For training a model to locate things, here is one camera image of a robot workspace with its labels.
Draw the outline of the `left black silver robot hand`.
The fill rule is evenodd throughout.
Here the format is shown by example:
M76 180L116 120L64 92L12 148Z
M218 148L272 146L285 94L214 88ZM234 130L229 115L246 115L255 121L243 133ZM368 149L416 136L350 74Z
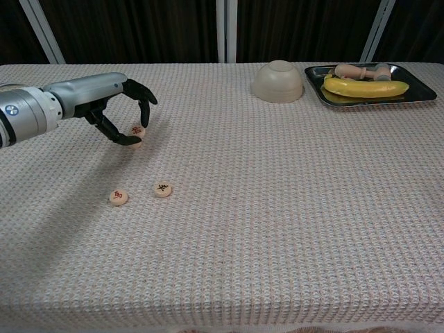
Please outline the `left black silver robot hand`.
M84 118L109 140L121 146L138 144L138 136L127 136L103 114L108 101L119 94L137 101L140 124L147 127L150 105L157 104L155 95L145 85L129 79L125 74L111 72L75 78L45 85L42 90L54 95L62 107L63 119Z

